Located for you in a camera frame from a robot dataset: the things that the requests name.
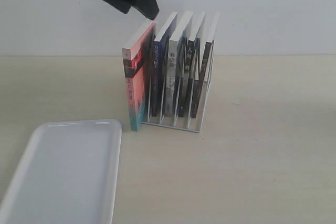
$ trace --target light wood surface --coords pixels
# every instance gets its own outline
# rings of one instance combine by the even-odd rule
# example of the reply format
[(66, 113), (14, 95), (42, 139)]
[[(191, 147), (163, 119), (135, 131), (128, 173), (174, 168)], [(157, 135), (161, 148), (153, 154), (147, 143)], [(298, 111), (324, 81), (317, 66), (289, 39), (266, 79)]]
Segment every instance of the light wood surface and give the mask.
[(0, 58), (0, 199), (45, 122), (122, 122), (115, 224), (335, 223), (336, 57), (216, 57), (203, 133), (130, 132), (121, 58)]

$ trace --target book spine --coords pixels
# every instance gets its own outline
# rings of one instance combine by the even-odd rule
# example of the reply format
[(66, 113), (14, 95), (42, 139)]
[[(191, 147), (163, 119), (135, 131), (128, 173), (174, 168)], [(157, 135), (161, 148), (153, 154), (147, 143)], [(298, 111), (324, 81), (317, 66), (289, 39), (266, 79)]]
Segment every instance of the book spine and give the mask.
[(126, 80), (126, 90), (127, 90), (127, 100), (128, 100), (131, 130), (136, 131), (138, 130), (138, 126), (136, 121), (137, 117), (136, 117), (135, 96), (133, 86), (133, 76), (135, 73), (134, 70), (132, 71), (132, 61), (128, 59), (129, 55), (131, 54), (131, 50), (123, 49), (122, 54), (124, 58), (124, 73)]
[(157, 116), (158, 107), (158, 92), (160, 82), (160, 69), (162, 63), (162, 47), (161, 42), (154, 42), (154, 57), (152, 67), (152, 83), (151, 83), (151, 103), (152, 103), (152, 116)]
[(184, 111), (187, 106), (187, 91), (188, 81), (190, 76), (191, 64), (194, 56), (194, 42), (188, 41), (186, 45), (186, 56), (184, 59), (184, 72), (182, 77), (182, 92), (180, 94), (179, 117), (184, 116)]
[(165, 116), (173, 116), (174, 113), (176, 64), (177, 64), (177, 42), (169, 41), (169, 53), (167, 58)]
[(201, 93), (202, 93), (202, 88), (203, 88), (203, 83), (204, 83), (204, 78), (205, 78), (205, 72), (208, 64), (208, 59), (211, 51), (211, 46), (212, 43), (206, 43), (205, 44), (205, 49), (204, 49), (204, 54), (203, 54), (203, 60), (202, 60), (202, 65), (201, 65), (201, 71), (199, 73), (200, 78), (198, 81), (198, 84), (196, 86), (196, 90), (194, 93), (192, 105), (191, 105), (191, 117), (196, 118), (197, 117), (197, 110), (198, 106), (200, 104), (200, 99), (201, 99)]

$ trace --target book cover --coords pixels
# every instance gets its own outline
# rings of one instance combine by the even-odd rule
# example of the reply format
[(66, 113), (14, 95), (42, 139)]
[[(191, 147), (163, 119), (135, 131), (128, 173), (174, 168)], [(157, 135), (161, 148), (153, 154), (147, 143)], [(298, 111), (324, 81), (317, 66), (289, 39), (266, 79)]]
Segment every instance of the book cover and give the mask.
[(169, 39), (177, 24), (177, 12), (173, 12), (154, 40), (154, 56), (151, 77), (151, 104), (152, 116), (157, 116), (163, 85), (163, 61), (166, 58)]
[(185, 12), (169, 40), (167, 57), (167, 78), (165, 94), (165, 116), (173, 116), (177, 95), (177, 78), (180, 78), (183, 67), (186, 40), (190, 36), (193, 12)]
[(149, 88), (148, 62), (155, 36), (155, 23), (146, 20), (123, 47), (123, 63), (129, 105), (131, 130), (141, 127), (147, 108)]
[(194, 60), (194, 55), (196, 53), (196, 44), (200, 42), (202, 34), (203, 34), (203, 29), (204, 29), (204, 23), (205, 23), (205, 12), (201, 12), (200, 17), (198, 18), (195, 26), (193, 26), (189, 40), (186, 45), (186, 55), (184, 59), (184, 68), (183, 68), (183, 74), (182, 74), (182, 79), (181, 79), (181, 86), (182, 88), (180, 89), (180, 97), (178, 100), (178, 107), (179, 107), (179, 117), (184, 116), (185, 108), (187, 107), (187, 96), (188, 87), (190, 87), (190, 82), (192, 81), (191, 79), (191, 70), (192, 70), (192, 63)]
[(199, 80), (196, 85), (196, 90), (194, 92), (193, 100), (192, 100), (192, 105), (191, 105), (191, 117), (196, 118), (197, 117), (197, 111), (198, 111), (198, 106), (200, 104), (200, 98), (201, 98), (201, 93), (202, 93), (202, 88), (204, 84), (204, 79), (205, 79), (205, 72), (208, 66), (208, 60), (210, 54), (212, 54), (212, 49), (213, 49), (213, 44), (214, 44), (214, 36), (218, 24), (218, 20), (220, 17), (220, 13), (216, 13), (215, 17), (213, 19), (213, 22), (211, 24), (209, 36), (205, 42), (205, 48), (204, 48), (204, 53), (203, 53), (203, 59), (202, 59), (202, 64), (201, 64), (201, 70), (199, 73)]

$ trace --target white wall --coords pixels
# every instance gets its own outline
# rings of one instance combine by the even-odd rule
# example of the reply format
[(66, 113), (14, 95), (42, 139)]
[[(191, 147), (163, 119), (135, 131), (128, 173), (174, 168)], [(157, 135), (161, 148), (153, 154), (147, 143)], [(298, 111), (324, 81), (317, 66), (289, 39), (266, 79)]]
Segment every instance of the white wall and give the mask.
[[(336, 0), (158, 0), (171, 11), (222, 12), (217, 55), (335, 54)], [(0, 55), (121, 55), (142, 23), (99, 0), (0, 0)]]

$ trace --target white tray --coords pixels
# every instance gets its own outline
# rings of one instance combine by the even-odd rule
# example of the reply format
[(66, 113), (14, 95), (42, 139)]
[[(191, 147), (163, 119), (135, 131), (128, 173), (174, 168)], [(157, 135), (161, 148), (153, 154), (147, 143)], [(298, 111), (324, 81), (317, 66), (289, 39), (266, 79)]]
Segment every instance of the white tray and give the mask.
[(116, 120), (35, 130), (0, 209), (0, 224), (111, 224), (121, 142)]

